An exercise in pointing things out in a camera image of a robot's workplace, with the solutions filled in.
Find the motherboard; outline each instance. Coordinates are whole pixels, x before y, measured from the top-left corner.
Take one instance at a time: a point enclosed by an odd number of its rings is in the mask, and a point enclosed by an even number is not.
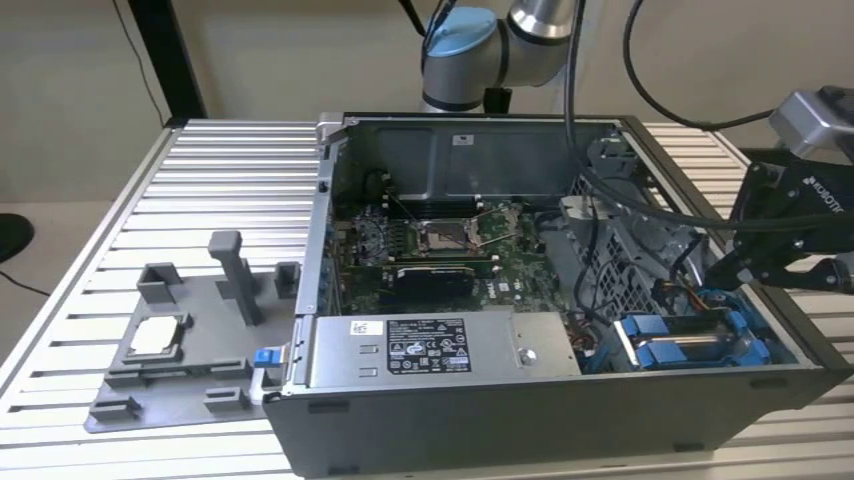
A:
[[[386,200],[334,223],[342,314],[568,311],[537,233],[559,211]]]

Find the barcode label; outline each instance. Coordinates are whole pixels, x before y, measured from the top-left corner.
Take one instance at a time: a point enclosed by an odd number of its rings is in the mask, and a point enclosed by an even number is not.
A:
[[[382,324],[385,322],[377,320],[353,320],[349,322],[350,335],[381,335]]]

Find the white sticker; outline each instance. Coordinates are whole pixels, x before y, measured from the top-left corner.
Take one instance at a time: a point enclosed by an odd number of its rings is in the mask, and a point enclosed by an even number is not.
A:
[[[353,320],[349,322],[350,335],[381,335],[385,322],[377,320]]]
[[[453,135],[450,139],[450,143],[454,147],[473,145],[474,144],[474,136],[473,135]]]

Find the gray plastic post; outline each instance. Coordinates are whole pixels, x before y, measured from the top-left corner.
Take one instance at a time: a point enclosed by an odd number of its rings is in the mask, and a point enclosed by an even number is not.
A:
[[[254,303],[252,272],[248,264],[240,258],[241,245],[242,237],[238,231],[213,232],[208,243],[208,253],[222,265],[242,322],[246,325],[257,325],[264,321],[264,316],[257,308],[257,303]]]
[[[136,289],[145,303],[164,310],[174,307],[174,297],[169,285],[180,285],[174,265],[170,263],[148,263],[136,281]]]

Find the floor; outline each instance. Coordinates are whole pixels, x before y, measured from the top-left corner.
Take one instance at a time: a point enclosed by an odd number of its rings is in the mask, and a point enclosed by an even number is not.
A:
[[[29,247],[0,269],[18,282],[51,291],[110,202],[0,203],[0,212],[18,213],[35,227]],[[0,363],[5,360],[45,298],[0,278]]]

